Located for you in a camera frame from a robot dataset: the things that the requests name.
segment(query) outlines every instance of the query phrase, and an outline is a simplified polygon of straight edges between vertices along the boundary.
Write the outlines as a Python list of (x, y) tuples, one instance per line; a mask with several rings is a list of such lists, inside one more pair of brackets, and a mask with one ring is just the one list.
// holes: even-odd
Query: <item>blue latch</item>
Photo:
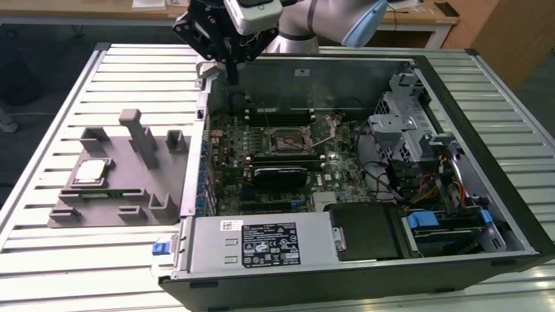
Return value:
[(411, 229), (424, 226), (439, 226), (440, 224), (432, 211), (415, 211), (407, 217), (407, 221)]
[(152, 244), (152, 255), (170, 255), (170, 242), (156, 242)]
[(200, 172), (206, 172), (206, 171), (207, 171), (207, 169), (208, 169), (208, 164), (207, 164), (207, 162), (206, 162), (206, 161), (202, 161), (202, 162), (200, 162), (200, 165), (199, 165), (199, 171), (200, 171)]
[(199, 208), (204, 207), (204, 198), (203, 198), (203, 197), (198, 197), (198, 202), (196, 202), (196, 204), (198, 204), (198, 207), (199, 207)]
[(483, 209), (479, 213), (484, 219), (486, 224), (490, 225), (491, 223), (494, 223), (492, 214), (487, 210)]

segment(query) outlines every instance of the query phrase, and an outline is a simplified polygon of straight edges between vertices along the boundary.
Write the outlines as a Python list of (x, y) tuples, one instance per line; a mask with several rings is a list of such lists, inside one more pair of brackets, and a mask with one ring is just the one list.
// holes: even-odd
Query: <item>sticker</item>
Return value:
[(243, 226), (243, 220), (223, 220), (220, 223), (220, 231), (239, 231)]
[(243, 267), (279, 267), (302, 263), (296, 224), (258, 224), (242, 228)]
[(295, 70), (295, 77), (308, 77), (311, 70)]
[(82, 194), (80, 197), (83, 198), (110, 198), (111, 196), (104, 193), (92, 193), (92, 194)]

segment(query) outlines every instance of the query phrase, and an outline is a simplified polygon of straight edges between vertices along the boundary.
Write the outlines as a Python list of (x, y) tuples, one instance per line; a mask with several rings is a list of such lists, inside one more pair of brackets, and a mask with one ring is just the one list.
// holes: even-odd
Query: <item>barcode sticker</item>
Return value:
[(295, 70), (295, 77), (308, 77), (311, 75), (311, 70), (299, 69)]
[(223, 220), (220, 223), (220, 231), (240, 231), (243, 220)]

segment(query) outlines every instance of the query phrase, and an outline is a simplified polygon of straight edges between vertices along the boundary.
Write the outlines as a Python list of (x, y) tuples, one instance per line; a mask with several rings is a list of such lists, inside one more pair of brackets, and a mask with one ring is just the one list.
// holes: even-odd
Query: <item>white label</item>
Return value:
[(83, 194), (80, 197), (83, 198), (108, 198), (108, 194), (103, 193), (92, 193), (92, 194)]
[(295, 77), (308, 77), (311, 70), (295, 70)]
[(220, 223), (220, 231), (240, 231), (243, 220), (223, 220)]
[(167, 5), (179, 5), (180, 7), (186, 7), (190, 5), (190, 0), (166, 0)]

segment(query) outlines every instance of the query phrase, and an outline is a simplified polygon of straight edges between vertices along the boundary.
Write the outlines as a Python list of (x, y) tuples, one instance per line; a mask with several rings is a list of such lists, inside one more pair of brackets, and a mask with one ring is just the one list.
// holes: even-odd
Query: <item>white paper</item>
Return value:
[(190, 5), (190, 0), (166, 0), (167, 5), (176, 5), (179, 7), (187, 7)]
[(162, 11), (166, 10), (166, 0), (132, 0), (134, 11)]
[(419, 5), (422, 5), (419, 0), (404, 0), (404, 1), (394, 2), (388, 4), (390, 6), (388, 11), (392, 11), (392, 9), (402, 10), (404, 8), (414, 8), (414, 7), (418, 7)]

